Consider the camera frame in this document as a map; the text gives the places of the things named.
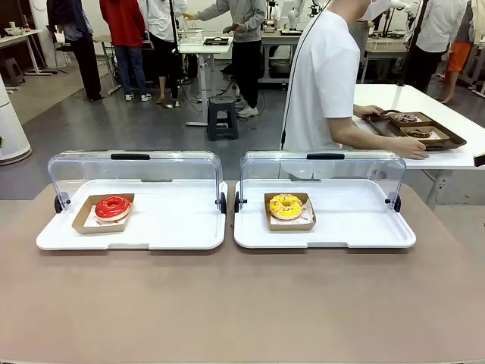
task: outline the gray hoodie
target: gray hoodie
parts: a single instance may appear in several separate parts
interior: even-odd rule
[[[207,21],[230,11],[234,23],[246,26],[245,32],[234,33],[234,42],[254,42],[261,40],[265,9],[265,0],[217,0],[205,10],[199,11],[197,18]]]

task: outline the yellow frosted donut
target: yellow frosted donut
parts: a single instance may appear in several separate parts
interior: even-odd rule
[[[270,211],[280,220],[293,220],[303,212],[303,203],[294,195],[277,195],[270,201]]]

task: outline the white tray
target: white tray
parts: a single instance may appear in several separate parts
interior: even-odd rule
[[[214,249],[224,240],[226,215],[215,204],[215,182],[207,180],[91,180],[71,196],[37,237],[44,250]],[[227,185],[221,184],[227,196]],[[122,233],[78,234],[72,223],[89,195],[135,193]]]
[[[243,189],[248,202],[236,213],[234,238],[245,248],[409,248],[416,243],[415,233],[371,180],[245,180]],[[269,231],[264,194],[278,192],[308,194],[317,218],[311,231]]]

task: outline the black pants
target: black pants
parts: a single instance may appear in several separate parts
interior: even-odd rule
[[[70,41],[70,44],[79,64],[86,96],[89,100],[99,100],[101,98],[101,82],[99,81],[94,43],[92,40],[81,39]]]
[[[181,60],[179,55],[175,55],[175,42],[167,42],[150,33],[150,40],[155,50],[155,58],[159,65],[158,76],[167,78],[167,86],[174,99],[179,96],[179,79]]]
[[[234,79],[249,107],[258,104],[258,79],[261,68],[261,41],[233,43]]]
[[[426,93],[431,77],[435,74],[444,52],[426,52],[416,46],[409,60],[405,84]]]

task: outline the clear plastic lid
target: clear plastic lid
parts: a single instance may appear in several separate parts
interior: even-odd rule
[[[247,202],[245,188],[250,188],[252,181],[260,184],[275,180],[319,182],[352,179],[374,182],[382,190],[390,209],[399,210],[399,189],[405,170],[402,158],[384,151],[247,152],[241,160],[239,209]]]
[[[51,158],[48,172],[57,193],[56,210],[68,209],[76,192],[93,183],[172,181],[214,186],[214,200],[221,208],[222,165],[212,152],[68,151]]]

